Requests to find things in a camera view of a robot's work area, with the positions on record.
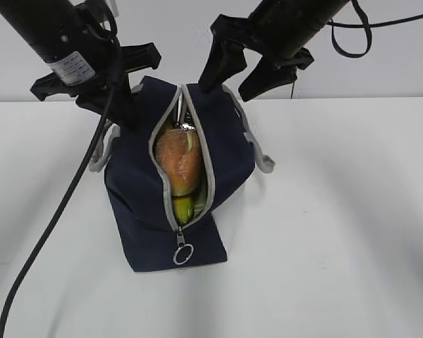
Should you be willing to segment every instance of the pear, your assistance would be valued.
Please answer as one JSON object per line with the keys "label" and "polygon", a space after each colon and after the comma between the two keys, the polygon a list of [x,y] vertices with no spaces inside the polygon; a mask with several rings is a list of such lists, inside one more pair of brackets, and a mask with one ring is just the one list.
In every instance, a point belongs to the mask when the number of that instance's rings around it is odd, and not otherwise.
{"label": "pear", "polygon": [[191,221],[195,213],[195,205],[191,195],[173,197],[174,214],[181,225]]}

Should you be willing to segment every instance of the white wall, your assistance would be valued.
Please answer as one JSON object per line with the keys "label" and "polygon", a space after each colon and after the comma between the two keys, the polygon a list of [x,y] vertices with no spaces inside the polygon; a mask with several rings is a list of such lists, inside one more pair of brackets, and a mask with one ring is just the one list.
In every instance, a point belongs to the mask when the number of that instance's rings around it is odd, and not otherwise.
{"label": "white wall", "polygon": [[[212,42],[209,25],[220,13],[247,16],[258,3],[259,0],[118,0],[121,42],[154,42],[163,56],[157,71],[139,72],[132,76],[133,83],[139,82],[144,74],[176,83],[196,82]],[[360,0],[360,3],[372,22],[423,12],[423,0]],[[358,23],[350,5],[336,20]],[[337,35],[345,48],[363,50],[362,31],[339,30]],[[423,21],[376,29],[372,52],[361,60],[339,56],[331,46],[329,28],[320,32],[308,47],[316,62],[300,75],[296,97],[423,96]],[[251,52],[247,55],[253,69],[259,57]],[[0,101],[34,101],[29,88],[48,72],[0,16]],[[236,89],[245,75],[235,76],[229,81],[230,86]],[[284,87],[265,97],[289,94],[290,88]]]}

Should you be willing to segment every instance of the label sticker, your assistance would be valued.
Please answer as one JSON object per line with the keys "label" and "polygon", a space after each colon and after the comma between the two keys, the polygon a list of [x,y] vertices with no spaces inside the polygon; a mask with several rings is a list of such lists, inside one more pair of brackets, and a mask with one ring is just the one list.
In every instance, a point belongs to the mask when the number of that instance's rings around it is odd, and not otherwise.
{"label": "label sticker", "polygon": [[77,86],[91,80],[96,72],[82,54],[74,51],[63,60],[47,64],[66,86]]}

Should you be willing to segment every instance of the navy blue bag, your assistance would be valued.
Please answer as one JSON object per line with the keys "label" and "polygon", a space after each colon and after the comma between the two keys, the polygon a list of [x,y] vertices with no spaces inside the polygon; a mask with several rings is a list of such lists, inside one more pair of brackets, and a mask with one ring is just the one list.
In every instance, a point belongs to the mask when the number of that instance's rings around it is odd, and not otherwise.
{"label": "navy blue bag", "polygon": [[[228,89],[203,94],[197,84],[177,88],[145,77],[135,99],[137,130],[115,127],[105,170],[123,251],[135,272],[168,270],[227,261],[212,211],[251,175],[257,164],[271,172],[249,131],[243,110]],[[190,122],[200,138],[207,178],[204,210],[180,229],[173,214],[171,187],[154,160],[154,142],[183,95]]]}

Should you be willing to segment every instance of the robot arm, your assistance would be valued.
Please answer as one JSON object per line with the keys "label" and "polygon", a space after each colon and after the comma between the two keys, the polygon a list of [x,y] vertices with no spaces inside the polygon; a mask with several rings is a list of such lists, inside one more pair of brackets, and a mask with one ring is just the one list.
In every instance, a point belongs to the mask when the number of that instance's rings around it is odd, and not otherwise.
{"label": "robot arm", "polygon": [[[109,119],[135,127],[128,73],[157,68],[161,56],[154,44],[120,47],[113,15],[104,0],[0,0],[0,14],[53,70],[38,79],[31,92],[43,101],[49,95],[77,97],[81,108],[102,114],[110,92],[110,72],[118,79]],[[100,24],[108,20],[111,31]],[[119,64],[112,65],[116,49]]]}
{"label": "robot arm", "polygon": [[244,101],[296,81],[296,70],[304,70],[314,61],[303,46],[348,2],[263,0],[247,19],[220,15],[211,26],[214,41],[200,87],[210,92],[246,69],[244,48],[262,55],[240,86]]}

